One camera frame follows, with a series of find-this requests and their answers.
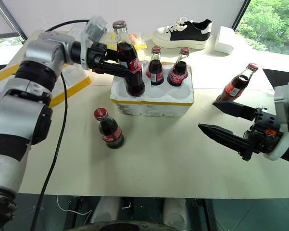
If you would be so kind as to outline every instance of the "shoe sole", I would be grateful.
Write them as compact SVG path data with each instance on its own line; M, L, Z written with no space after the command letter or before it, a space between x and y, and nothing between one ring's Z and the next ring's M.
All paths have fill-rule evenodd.
M189 47L193 49L202 50L205 48L206 41L194 41L194 40L177 40L177 41L167 41L157 37L153 34L153 43L157 46L165 47L165 48L177 48L177 47Z

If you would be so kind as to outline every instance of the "black and white sneaker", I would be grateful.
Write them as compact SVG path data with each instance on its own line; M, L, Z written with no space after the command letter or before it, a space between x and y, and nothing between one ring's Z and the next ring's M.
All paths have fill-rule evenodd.
M189 47L204 49L212 31L211 20L195 23L186 17L178 19L173 26L160 27L153 34L153 42L165 48Z

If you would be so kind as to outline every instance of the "coca-cola bottle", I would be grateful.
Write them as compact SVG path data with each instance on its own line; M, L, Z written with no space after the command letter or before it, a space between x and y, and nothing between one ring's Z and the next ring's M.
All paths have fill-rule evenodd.
M108 112L104 108L96 109L94 116L100 122L102 140L109 148L120 148L124 144L124 136L116 121L108 116Z
M161 48L155 46L152 48L152 58L146 75L151 79L152 85L160 85L163 83L163 66L160 62Z
M168 82L175 87L182 85L184 79L188 76L187 71L187 57L189 55L189 48L183 47L179 53L178 59L174 67L170 70Z
M140 96L145 90L142 80L142 68L135 47L129 40L126 22L123 20L116 21L112 26L117 37L119 63L134 73L134 75L124 78L126 81L126 90L131 96Z
M256 64L248 64L246 69L234 77L229 84L226 85L223 92L217 97L217 101L227 101L237 99L245 90L252 75L258 70Z

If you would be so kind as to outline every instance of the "bottle cap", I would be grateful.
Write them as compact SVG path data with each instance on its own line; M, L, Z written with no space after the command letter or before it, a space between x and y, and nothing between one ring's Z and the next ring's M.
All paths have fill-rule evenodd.
M184 55L189 55L189 48L188 47L182 47L180 53L184 54Z
M161 50L162 50L162 49L161 49L159 46L154 46L154 47L152 48L152 53L160 53Z
M101 107L95 110L94 116L97 120L103 120L108 116L108 112L106 109Z
M126 22L124 20L119 20L114 23L112 23L112 27L114 29L121 29L126 27Z
M251 71L257 71L259 69L257 64L248 64L247 66Z

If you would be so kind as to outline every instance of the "plastic bag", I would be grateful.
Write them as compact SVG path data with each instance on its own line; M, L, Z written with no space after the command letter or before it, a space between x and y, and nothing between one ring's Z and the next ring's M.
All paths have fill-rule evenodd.
M136 50L146 49L148 47L139 33L128 33L128 36ZM100 42L107 44L109 49L116 50L116 34L114 32L104 34Z

